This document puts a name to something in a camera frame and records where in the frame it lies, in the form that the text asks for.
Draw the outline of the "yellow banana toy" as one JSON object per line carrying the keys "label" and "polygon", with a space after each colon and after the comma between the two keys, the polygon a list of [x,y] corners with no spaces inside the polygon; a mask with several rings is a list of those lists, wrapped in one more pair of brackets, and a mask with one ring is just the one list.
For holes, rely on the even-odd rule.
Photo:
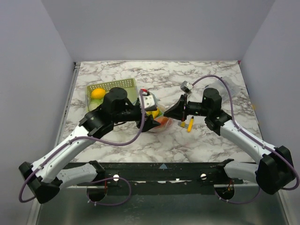
{"label": "yellow banana toy", "polygon": [[152,117],[155,119],[155,118],[157,118],[157,117],[159,117],[161,115],[161,111],[159,110],[159,108],[157,108],[154,111],[148,111],[148,112],[146,112],[146,114],[148,116],[152,115]]}

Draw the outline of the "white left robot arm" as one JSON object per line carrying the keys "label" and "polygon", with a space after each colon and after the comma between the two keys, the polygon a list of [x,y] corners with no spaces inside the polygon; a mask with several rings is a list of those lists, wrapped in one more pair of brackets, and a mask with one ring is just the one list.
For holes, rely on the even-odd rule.
{"label": "white left robot arm", "polygon": [[156,98],[145,89],[140,90],[134,104],[128,99],[125,89],[110,89],[102,104],[86,113],[73,132],[52,151],[33,163],[23,162],[19,166],[24,178],[21,189],[29,187],[34,198],[43,204],[53,199],[63,188],[78,184],[101,184],[106,176],[104,168],[98,162],[90,161],[71,169],[65,168],[66,165],[95,142],[114,145],[102,138],[120,122],[135,121],[139,131],[132,140],[116,143],[116,146],[133,143],[142,132],[160,125],[152,115],[146,114],[156,108]]}

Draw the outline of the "clear zip top bag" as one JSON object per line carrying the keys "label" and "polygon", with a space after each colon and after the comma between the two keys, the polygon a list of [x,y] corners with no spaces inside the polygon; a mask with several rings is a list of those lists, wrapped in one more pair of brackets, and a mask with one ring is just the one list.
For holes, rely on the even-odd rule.
{"label": "clear zip top bag", "polygon": [[160,133],[172,124],[172,119],[165,117],[166,108],[158,102],[155,95],[151,92],[143,92],[145,123],[143,131]]}

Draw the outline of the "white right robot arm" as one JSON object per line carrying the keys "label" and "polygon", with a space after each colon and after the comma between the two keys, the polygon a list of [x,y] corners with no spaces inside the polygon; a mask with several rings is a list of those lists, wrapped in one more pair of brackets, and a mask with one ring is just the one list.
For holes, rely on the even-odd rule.
{"label": "white right robot arm", "polygon": [[232,178],[256,183],[265,193],[273,195],[296,178],[290,151],[285,146],[276,147],[257,138],[233,121],[221,108],[222,98],[214,88],[203,92],[202,101],[192,102],[187,94],[168,109],[164,116],[185,121],[187,116],[203,116],[206,126],[217,135],[240,147],[254,164],[227,160],[216,171],[218,182],[225,184]]}

